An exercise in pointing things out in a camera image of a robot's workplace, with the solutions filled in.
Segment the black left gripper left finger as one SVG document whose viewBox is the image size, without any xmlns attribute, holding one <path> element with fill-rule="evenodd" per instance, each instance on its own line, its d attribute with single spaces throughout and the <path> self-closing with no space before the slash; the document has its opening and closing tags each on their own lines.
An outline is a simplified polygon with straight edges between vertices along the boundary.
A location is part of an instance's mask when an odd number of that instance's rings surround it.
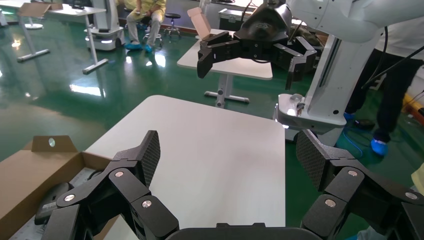
<svg viewBox="0 0 424 240">
<path fill-rule="evenodd" d="M 161 157 L 159 134 L 149 130 L 140 145 L 119 151 L 106 168 L 58 197 L 44 240 L 92 240 L 121 216 L 140 240 L 165 240 L 179 221 L 149 187 Z"/>
</svg>

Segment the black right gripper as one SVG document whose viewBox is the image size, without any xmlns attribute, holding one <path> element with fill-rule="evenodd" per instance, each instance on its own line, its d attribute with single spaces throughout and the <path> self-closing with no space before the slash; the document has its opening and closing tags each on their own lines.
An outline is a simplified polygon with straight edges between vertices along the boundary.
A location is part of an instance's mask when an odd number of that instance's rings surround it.
<svg viewBox="0 0 424 240">
<path fill-rule="evenodd" d="M 302 36 L 288 41 L 292 13 L 284 2 L 265 2 L 230 35 L 212 34 L 200 41 L 197 76 L 203 79 L 215 63 L 236 58 L 269 61 L 287 71 L 285 89 L 303 79 L 315 63 L 317 51 Z"/>
</svg>

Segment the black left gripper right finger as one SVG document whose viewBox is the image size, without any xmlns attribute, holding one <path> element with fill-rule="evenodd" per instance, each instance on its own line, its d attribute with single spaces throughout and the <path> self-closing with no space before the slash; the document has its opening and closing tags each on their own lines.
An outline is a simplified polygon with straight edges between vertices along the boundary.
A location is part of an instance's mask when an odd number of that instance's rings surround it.
<svg viewBox="0 0 424 240">
<path fill-rule="evenodd" d="M 424 197 L 368 170 L 347 150 L 322 144 L 314 133 L 298 132 L 296 157 L 320 192 L 301 227 L 333 240 L 350 214 L 363 218 L 388 240 L 424 237 Z"/>
</svg>

